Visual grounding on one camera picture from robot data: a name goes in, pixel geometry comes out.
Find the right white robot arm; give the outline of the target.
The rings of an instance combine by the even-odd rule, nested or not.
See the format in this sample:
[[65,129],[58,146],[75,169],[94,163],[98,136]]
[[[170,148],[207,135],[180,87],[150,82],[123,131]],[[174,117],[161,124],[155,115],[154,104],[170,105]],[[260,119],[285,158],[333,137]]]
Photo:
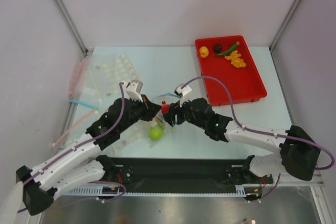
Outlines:
[[170,126],[185,122],[202,129],[210,139],[227,143],[243,143],[270,152],[255,154],[246,159],[243,179],[254,183],[271,173],[288,173],[310,181],[320,155],[313,139],[299,126],[288,130],[252,129],[238,124],[233,118],[215,113],[204,98],[171,104],[162,104],[162,114]]

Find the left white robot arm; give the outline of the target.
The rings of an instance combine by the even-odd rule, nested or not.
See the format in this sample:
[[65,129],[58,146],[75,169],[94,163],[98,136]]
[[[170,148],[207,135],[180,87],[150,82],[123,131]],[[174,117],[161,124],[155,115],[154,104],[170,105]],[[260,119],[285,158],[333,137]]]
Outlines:
[[139,100],[116,99],[72,145],[33,168],[20,167],[16,181],[23,182],[26,211],[37,215],[73,188],[100,179],[112,181],[116,170],[102,151],[139,120],[152,121],[160,110],[161,106],[149,101],[144,94]]

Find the dark mangosteen toy front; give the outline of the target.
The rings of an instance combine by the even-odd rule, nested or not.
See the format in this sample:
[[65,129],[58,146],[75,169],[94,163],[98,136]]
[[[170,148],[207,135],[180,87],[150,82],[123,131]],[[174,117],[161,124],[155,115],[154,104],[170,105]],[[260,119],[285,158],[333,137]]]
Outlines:
[[163,120],[158,115],[155,116],[155,121],[157,122],[157,124],[164,125]]

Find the green toy apple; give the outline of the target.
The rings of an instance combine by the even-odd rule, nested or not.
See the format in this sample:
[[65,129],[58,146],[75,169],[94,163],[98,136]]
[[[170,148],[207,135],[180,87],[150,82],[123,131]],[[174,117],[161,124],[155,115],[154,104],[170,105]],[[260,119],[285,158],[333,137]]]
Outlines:
[[149,138],[154,141],[158,141],[162,138],[164,134],[164,128],[159,125],[152,126],[149,129]]

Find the blue zipper clear bag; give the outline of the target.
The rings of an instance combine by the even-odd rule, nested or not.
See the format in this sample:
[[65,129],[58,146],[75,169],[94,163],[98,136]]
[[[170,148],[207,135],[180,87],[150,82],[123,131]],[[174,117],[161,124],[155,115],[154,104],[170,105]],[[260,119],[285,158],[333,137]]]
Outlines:
[[[157,96],[152,96],[150,101],[158,105],[170,104],[178,101],[179,98],[172,92],[167,92]],[[159,141],[161,141],[166,135],[172,133],[173,128],[165,122],[163,112],[160,110],[154,119],[149,124],[148,130],[148,145],[153,148]]]

